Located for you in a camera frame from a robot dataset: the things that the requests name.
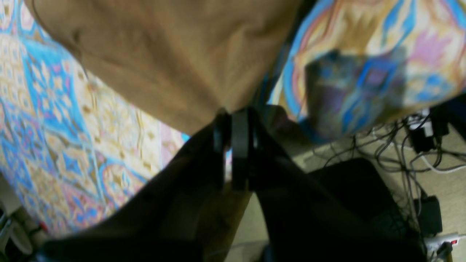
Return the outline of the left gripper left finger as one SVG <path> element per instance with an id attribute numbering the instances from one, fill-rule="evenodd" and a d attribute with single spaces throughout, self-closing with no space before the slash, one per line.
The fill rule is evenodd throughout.
<path id="1" fill-rule="evenodd" d="M 221 111 L 115 214 L 77 234 L 46 242 L 40 261 L 203 261 L 194 237 L 205 203 L 224 189 L 230 137 L 231 115 Z"/>

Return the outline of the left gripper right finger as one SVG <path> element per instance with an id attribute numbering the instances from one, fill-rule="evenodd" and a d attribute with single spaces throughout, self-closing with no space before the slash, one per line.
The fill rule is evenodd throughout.
<path id="1" fill-rule="evenodd" d="M 276 262 L 424 262 L 378 171 L 351 159 L 304 172 L 251 108 L 232 114 L 232 187 L 254 192 Z"/>

